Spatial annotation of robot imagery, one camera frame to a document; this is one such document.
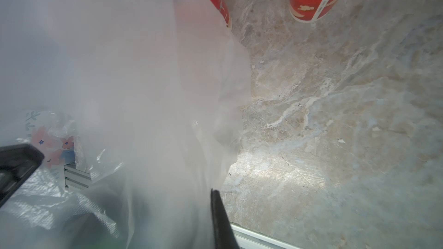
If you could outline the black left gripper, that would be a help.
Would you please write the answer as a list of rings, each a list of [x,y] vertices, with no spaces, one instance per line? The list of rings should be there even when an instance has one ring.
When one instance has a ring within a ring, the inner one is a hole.
[[[1,206],[41,166],[44,158],[30,144],[1,146]]]

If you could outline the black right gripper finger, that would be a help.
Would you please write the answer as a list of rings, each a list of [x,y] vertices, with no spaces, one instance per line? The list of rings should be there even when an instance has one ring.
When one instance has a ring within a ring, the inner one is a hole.
[[[215,249],[240,249],[218,190],[211,190],[211,214]]]

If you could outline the clear plastic carrier bag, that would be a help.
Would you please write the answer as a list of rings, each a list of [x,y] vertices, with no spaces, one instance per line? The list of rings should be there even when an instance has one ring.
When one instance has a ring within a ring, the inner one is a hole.
[[[3,249],[215,249],[249,54],[210,0],[1,0]]]

